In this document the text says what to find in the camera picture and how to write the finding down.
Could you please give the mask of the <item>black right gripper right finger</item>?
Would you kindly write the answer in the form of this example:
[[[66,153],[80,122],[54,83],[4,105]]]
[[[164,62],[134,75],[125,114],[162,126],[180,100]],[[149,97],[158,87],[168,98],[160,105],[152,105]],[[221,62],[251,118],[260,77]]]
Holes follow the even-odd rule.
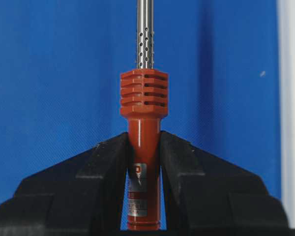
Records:
[[[160,137],[169,230],[288,230],[262,179],[168,132]]]

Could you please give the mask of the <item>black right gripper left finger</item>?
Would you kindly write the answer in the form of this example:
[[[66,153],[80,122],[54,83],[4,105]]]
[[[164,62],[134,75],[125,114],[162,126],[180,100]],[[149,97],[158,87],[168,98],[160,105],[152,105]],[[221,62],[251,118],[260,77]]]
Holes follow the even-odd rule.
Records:
[[[102,236],[120,230],[128,136],[22,180],[0,205],[0,236]]]

